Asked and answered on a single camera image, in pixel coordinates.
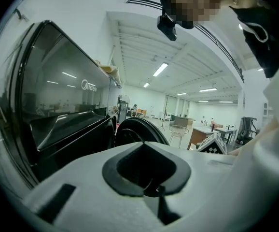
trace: door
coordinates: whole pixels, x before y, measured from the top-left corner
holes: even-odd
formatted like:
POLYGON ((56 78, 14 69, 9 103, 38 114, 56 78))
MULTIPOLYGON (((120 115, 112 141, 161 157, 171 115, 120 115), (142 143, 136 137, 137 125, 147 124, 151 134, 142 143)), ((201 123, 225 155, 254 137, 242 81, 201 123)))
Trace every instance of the door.
POLYGON ((177 103, 177 98, 176 97, 166 95, 163 111, 165 111, 165 107, 166 107, 167 113, 174 115, 175 114, 175 109, 176 109, 176 103, 177 103))
POLYGON ((188 117, 188 112, 189 112, 189 104, 190 102, 189 101, 186 101, 185 104, 184 104, 184 109, 183 109, 183 116, 185 118, 188 117))
POLYGON ((183 115, 182 115, 183 101, 184 101, 183 99, 179 99, 178 110, 177 110, 177 116, 178 117, 183 117, 183 115))

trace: midea logo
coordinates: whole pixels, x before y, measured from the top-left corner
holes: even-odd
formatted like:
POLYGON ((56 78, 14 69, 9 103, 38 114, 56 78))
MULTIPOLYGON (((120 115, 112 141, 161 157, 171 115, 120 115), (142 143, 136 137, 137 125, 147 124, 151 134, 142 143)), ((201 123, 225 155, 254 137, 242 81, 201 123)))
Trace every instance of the midea logo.
POLYGON ((95 85, 93 85, 93 84, 91 84, 91 83, 89 83, 86 79, 84 79, 83 81, 82 81, 82 89, 83 90, 92 90, 92 91, 97 91, 97 88, 95 87, 95 85))

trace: ceiling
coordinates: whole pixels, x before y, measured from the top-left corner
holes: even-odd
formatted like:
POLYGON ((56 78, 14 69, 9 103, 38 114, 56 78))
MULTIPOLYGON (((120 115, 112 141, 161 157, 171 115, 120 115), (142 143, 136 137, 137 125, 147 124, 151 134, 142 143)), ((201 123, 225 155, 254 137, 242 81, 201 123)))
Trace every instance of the ceiling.
POLYGON ((228 6, 221 8, 219 13, 209 22, 203 23, 206 28, 214 32, 215 36, 232 53, 238 66, 244 70, 259 69, 255 56, 245 42, 242 30, 239 29, 237 15, 228 6))
POLYGON ((112 21, 115 41, 114 64, 118 59, 125 84, 180 96, 190 101, 220 99, 236 101, 238 83, 221 59, 207 46, 186 33, 182 37, 177 29, 177 41, 172 42, 156 27, 154 18, 138 21, 112 21), (154 72, 167 62, 169 66, 157 77, 154 72), (198 92, 216 87, 217 91, 198 92))

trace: fan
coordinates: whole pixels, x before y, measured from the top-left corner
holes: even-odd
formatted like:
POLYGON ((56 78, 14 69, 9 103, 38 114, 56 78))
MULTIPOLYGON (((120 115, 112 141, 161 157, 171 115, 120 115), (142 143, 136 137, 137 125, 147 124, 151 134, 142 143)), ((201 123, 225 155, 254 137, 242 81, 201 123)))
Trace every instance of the fan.
POLYGON ((122 103, 126 104, 126 107, 128 107, 129 104, 130 104, 130 97, 127 96, 127 95, 124 95, 124 96, 122 97, 122 103))

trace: black rubber opening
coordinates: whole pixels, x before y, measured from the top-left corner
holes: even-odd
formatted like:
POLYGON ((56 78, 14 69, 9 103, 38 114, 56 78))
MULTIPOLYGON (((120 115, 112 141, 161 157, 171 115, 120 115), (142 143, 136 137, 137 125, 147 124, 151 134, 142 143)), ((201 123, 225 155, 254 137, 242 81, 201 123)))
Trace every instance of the black rubber opening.
POLYGON ((116 133, 116 147, 134 142, 157 142, 169 145, 165 136, 154 124, 140 117, 126 119, 120 124, 116 133))
POLYGON ((106 183, 126 196, 157 197, 180 192, 191 175, 190 166, 181 158, 149 142, 139 142, 108 159, 102 168, 106 183))
POLYGON ((123 178, 146 188, 151 182, 159 186, 169 179, 176 172, 176 165, 159 152, 143 145, 118 161, 117 171, 123 178))

